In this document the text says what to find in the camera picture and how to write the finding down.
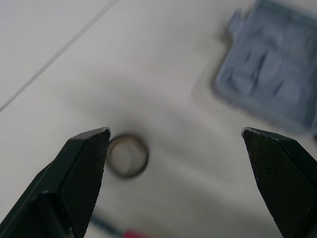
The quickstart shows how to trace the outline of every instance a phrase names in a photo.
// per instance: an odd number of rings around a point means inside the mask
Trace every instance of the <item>red object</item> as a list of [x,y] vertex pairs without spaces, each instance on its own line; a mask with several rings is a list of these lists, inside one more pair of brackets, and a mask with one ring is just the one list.
[[146,237],[146,236],[137,234],[137,233],[132,232],[132,231],[127,231],[127,232],[124,234],[123,238],[150,238],[150,237]]

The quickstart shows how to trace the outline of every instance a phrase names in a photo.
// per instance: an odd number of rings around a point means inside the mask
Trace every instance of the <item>textured grip surface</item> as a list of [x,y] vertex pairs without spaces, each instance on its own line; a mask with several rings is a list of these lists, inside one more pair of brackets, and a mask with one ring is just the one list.
[[101,187],[107,136],[89,138],[61,188],[61,199],[77,237],[84,237]]
[[276,140],[243,132],[259,191],[284,238],[298,237],[316,202],[316,188]]

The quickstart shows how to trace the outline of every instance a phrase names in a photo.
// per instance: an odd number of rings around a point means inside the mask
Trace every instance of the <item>white surface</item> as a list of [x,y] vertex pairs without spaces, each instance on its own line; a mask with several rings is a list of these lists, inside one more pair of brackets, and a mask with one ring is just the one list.
[[[277,130],[208,84],[226,23],[252,2],[119,0],[0,114],[0,219],[68,138],[109,126],[151,149],[138,179],[104,176],[96,210],[114,224],[158,238],[280,238],[240,136]],[[290,136],[317,158],[310,138]]]
[[0,107],[110,0],[0,0]]

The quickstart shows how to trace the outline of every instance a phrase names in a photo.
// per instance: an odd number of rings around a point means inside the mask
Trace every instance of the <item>gray plastic container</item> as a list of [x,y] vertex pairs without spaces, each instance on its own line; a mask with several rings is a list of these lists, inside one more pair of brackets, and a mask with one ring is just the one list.
[[234,39],[214,81],[216,93],[278,127],[317,132],[317,21],[260,0],[248,19],[235,13]]

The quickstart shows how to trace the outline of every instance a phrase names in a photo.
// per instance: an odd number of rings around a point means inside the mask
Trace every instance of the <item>tile grout line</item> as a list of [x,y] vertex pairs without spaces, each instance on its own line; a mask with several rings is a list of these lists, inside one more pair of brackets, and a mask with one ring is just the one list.
[[66,44],[59,49],[55,55],[43,65],[12,97],[9,98],[0,107],[0,113],[9,106],[28,86],[30,86],[37,77],[39,77],[58,57],[60,57],[72,44],[75,43],[85,32],[93,26],[108,10],[110,10],[119,0],[113,0],[111,3],[106,4],[90,21],[88,21]]

